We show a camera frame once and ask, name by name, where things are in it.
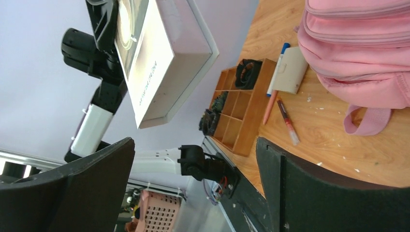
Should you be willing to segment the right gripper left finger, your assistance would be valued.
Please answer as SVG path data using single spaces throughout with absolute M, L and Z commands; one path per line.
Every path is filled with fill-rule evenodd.
M 0 186 L 3 232 L 112 232 L 124 198 L 134 141 Z

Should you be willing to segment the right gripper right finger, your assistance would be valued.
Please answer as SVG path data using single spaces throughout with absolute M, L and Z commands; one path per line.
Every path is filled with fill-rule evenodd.
M 410 189 L 353 179 L 259 137 L 256 159 L 276 232 L 407 232 Z

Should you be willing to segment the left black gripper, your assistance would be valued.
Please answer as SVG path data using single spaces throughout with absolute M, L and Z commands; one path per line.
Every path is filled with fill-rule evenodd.
M 115 86 L 124 84 L 117 52 L 117 0 L 86 0 L 93 35 L 74 28 L 66 30 L 61 52 L 66 65 Z

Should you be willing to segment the white coffee cover book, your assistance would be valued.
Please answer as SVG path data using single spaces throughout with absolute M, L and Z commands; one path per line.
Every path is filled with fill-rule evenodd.
M 219 56 L 193 0 L 120 0 L 115 46 L 139 129 L 168 123 Z

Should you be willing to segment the pink student backpack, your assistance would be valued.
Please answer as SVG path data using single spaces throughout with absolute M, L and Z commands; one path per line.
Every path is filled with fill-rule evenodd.
M 321 84 L 349 104 L 345 132 L 381 132 L 410 105 L 410 3 L 307 0 L 301 52 Z

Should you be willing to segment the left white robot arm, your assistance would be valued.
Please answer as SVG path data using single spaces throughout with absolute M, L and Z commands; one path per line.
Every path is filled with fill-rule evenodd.
M 88 0 L 93 34 L 68 29 L 61 42 L 64 62 L 101 80 L 64 159 L 66 162 L 88 156 L 108 146 L 102 141 L 111 120 L 120 107 L 127 87 L 114 47 L 119 2 Z M 137 160 L 138 172 L 165 172 L 192 176 L 198 181 L 220 184 L 221 194 L 231 198 L 239 182 L 239 171 L 221 154 L 207 154 L 198 145 L 182 145 L 164 151 L 149 151 Z

